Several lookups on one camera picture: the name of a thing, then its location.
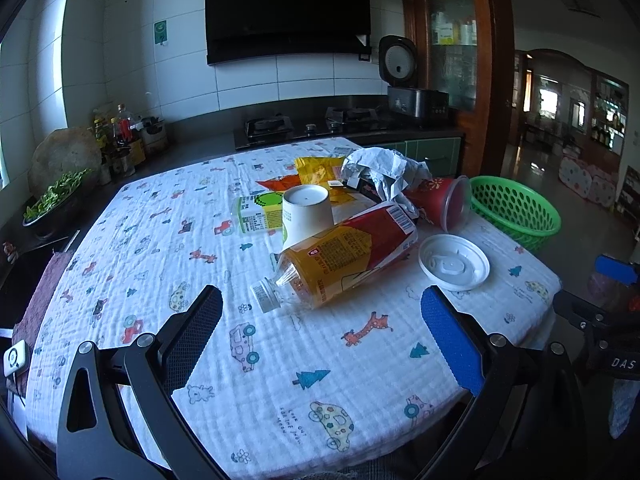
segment green basket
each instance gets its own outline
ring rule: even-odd
[[[549,200],[514,180],[476,176],[471,193],[476,213],[532,253],[560,230],[560,215]]]

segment ceiling vent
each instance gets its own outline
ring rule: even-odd
[[[581,12],[583,14],[595,16],[596,18],[600,17],[593,6],[592,0],[562,0],[562,3],[564,3],[564,6],[567,9],[572,10],[573,12]]]

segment crumpled paper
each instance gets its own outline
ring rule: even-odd
[[[417,162],[385,148],[360,148],[351,153],[344,159],[341,177],[347,181],[370,180],[382,200],[400,204],[412,219],[418,218],[418,210],[402,190],[413,189],[423,180],[432,179],[426,162]]]

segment white tablecloth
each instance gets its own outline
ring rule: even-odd
[[[250,304],[248,285],[272,274],[270,253],[281,250],[282,234],[243,235],[230,214],[233,199],[261,189],[255,180],[295,173],[297,156],[349,148],[356,146],[345,139],[267,148],[125,186],[82,241],[45,316],[29,371],[31,431],[55,446],[79,343],[111,348],[155,333],[208,283],[222,291],[223,317],[173,399],[231,478],[353,465],[443,416],[462,390],[420,317],[428,283],[417,246],[321,310],[262,314]],[[335,215],[354,206],[362,208],[352,202]],[[432,233],[420,227],[421,239]],[[491,273],[478,289],[447,296],[487,332],[520,342],[548,311],[558,277],[476,215],[460,234],[485,251]],[[357,344],[345,338],[351,331]],[[164,464],[130,388],[122,394],[143,449]]]

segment gas burner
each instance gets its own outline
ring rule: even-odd
[[[252,119],[244,124],[244,131],[249,141],[263,137],[283,137],[293,131],[291,120],[286,116]]]
[[[378,114],[373,108],[327,108],[324,117],[331,124],[361,124],[378,121]]]

